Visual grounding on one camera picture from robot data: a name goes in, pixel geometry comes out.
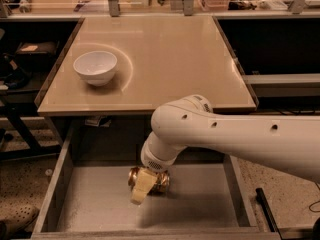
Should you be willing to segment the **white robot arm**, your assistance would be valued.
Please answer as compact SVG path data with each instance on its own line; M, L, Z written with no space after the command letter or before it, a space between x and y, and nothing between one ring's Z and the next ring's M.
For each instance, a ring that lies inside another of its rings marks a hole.
M235 156L316 183L320 182L320 118L317 116L221 115L191 95L159 106L143 144L131 202L141 204L160 173L188 147Z

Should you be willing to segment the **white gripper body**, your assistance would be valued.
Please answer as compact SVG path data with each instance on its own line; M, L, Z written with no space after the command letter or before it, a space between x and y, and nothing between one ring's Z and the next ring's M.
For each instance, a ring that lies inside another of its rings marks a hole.
M143 165L153 172L166 171L176 160L176 150L166 144L145 143L141 151Z

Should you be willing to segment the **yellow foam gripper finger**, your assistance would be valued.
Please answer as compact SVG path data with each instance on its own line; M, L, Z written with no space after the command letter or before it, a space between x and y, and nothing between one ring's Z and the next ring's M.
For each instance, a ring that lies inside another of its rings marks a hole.
M157 182L157 174L147 168L132 168L129 186L132 188L131 202L140 205Z

